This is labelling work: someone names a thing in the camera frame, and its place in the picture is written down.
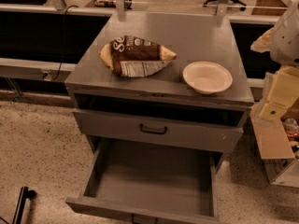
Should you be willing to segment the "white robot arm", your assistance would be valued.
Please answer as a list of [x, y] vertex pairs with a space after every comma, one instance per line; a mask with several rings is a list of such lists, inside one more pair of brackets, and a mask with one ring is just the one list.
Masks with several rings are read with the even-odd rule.
[[269, 51], [271, 60], [280, 65], [299, 65], [299, 1], [294, 1], [273, 28], [255, 40], [250, 49]]

